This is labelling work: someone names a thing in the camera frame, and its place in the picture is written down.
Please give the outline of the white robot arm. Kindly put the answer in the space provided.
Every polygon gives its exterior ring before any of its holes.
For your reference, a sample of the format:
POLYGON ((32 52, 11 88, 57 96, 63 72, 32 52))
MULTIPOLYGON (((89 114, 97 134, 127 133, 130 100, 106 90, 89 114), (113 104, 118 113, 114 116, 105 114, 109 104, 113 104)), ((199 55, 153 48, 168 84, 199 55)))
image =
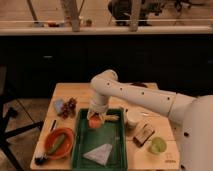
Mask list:
POLYGON ((94 76, 90 86, 88 119, 97 114, 104 122, 110 97, 142 106, 182 126, 179 171, 213 171, 213 95, 192 97, 120 83, 111 69, 94 76))

